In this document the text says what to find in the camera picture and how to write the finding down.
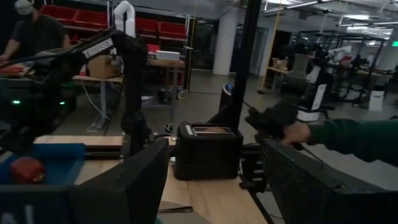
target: blue bin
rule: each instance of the blue bin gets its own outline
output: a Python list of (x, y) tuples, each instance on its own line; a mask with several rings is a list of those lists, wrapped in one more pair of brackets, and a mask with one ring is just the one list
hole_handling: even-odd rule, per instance
[(17, 158), (30, 156), (45, 167), (46, 185), (73, 185), (84, 165), (86, 146), (84, 144), (35, 144), (25, 155), (12, 155), (0, 164), (0, 185), (15, 184), (10, 165)]

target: red storage bin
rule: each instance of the red storage bin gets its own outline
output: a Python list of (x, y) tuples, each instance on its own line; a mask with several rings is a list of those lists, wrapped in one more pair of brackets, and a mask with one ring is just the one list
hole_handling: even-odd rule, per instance
[(187, 33), (185, 32), (185, 24), (176, 24), (171, 22), (159, 22), (159, 34), (161, 37), (178, 39), (187, 38)]
[(44, 5), (40, 9), (40, 13), (58, 19), (63, 25), (73, 25), (77, 11), (77, 9), (52, 5)]
[(108, 18), (104, 12), (95, 12), (87, 10), (78, 10), (73, 18), (76, 26), (92, 28), (92, 29), (106, 29), (108, 28)]
[(157, 50), (160, 50), (159, 45), (147, 44), (147, 46), (148, 46), (148, 52), (156, 53)]
[(156, 35), (159, 23), (150, 19), (136, 19), (136, 32), (138, 34)]

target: door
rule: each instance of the door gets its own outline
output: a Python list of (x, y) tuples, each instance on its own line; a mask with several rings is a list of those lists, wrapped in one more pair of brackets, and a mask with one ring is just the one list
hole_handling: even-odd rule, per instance
[(257, 27), (256, 36), (254, 38), (253, 51), (251, 55), (250, 73), (259, 75), (261, 69), (261, 62), (264, 56), (264, 47), (267, 42), (267, 29)]

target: wooden table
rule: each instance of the wooden table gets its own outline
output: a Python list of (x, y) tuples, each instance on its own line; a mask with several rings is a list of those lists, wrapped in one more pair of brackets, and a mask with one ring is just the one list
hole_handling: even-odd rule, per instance
[[(172, 96), (171, 96), (171, 107), (170, 107), (170, 112), (169, 112), (169, 120), (168, 120), (168, 127), (172, 127), (175, 119), (175, 108), (177, 106), (177, 91), (178, 91), (178, 70), (181, 68), (185, 68), (185, 62), (182, 60), (179, 61), (171, 61), (171, 60), (157, 60), (157, 59), (152, 59), (148, 58), (147, 66), (151, 67), (163, 67), (167, 69), (166, 72), (166, 80), (169, 80), (169, 73), (170, 70), (173, 70), (173, 88), (172, 88)], [(24, 72), (22, 73), (7, 73), (5, 75), (7, 76), (21, 76), (23, 75)], [(100, 110), (101, 110), (101, 119), (97, 122), (95, 125), (97, 129), (103, 129), (105, 126), (107, 117), (106, 115), (108, 114), (108, 106), (107, 106), (107, 97), (106, 97), (106, 83), (107, 82), (116, 82), (116, 83), (121, 83), (123, 81), (123, 77), (113, 77), (113, 78), (95, 78), (95, 77), (88, 77), (84, 75), (75, 75), (73, 80), (79, 80), (83, 82), (99, 82), (99, 87), (100, 87)]]
[[(358, 75), (363, 75), (363, 76), (368, 76), (368, 75), (369, 75), (369, 72), (363, 71), (363, 70), (358, 70), (358, 71), (356, 71), (356, 73), (357, 73)], [(382, 78), (392, 78), (392, 75), (383, 75), (383, 74), (376, 73), (376, 72), (373, 72), (373, 73), (371, 74), (371, 76), (372, 76), (372, 77), (382, 77)]]
[[(39, 143), (84, 143), (86, 145), (122, 144), (122, 136), (43, 136)], [(169, 144), (175, 142), (169, 138)], [(76, 184), (95, 177), (119, 164), (120, 161), (86, 161)], [(179, 181), (169, 166), (162, 201), (173, 202), (193, 209), (212, 224), (267, 223), (249, 193), (239, 188), (240, 179), (214, 181)]]
[(284, 75), (288, 74), (289, 71), (284, 70), (284, 69), (274, 68), (274, 67), (268, 67), (268, 70), (275, 72), (275, 77), (274, 77), (274, 80), (272, 81), (272, 92), (277, 93), (278, 76), (284, 76)]

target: white box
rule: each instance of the white box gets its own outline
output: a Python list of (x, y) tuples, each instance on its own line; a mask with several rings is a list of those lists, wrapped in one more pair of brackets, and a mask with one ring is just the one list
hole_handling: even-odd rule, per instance
[(383, 110), (384, 91), (372, 91), (369, 101), (369, 111)]
[(163, 50), (157, 50), (156, 51), (156, 59), (179, 61), (180, 60), (180, 53), (179, 52), (168, 52), (168, 51), (163, 51)]

